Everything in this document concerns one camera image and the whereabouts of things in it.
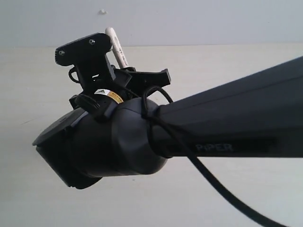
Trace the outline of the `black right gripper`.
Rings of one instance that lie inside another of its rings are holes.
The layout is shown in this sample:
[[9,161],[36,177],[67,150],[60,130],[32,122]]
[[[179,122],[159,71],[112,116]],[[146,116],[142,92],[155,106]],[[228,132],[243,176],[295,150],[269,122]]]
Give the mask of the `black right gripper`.
[[110,103],[139,97],[149,87],[171,84],[168,69],[160,72],[141,72],[133,67],[118,69],[106,55],[74,64],[68,75],[82,87],[82,92],[69,99],[73,109],[106,109]]

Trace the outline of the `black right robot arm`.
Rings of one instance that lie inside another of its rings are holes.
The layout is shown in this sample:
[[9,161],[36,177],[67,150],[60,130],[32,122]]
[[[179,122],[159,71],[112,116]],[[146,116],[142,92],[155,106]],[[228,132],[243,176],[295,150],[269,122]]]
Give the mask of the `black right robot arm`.
[[301,158],[303,59],[157,105],[134,98],[105,122],[76,109],[34,141],[37,152],[69,187],[103,177],[150,175],[185,152],[199,157]]

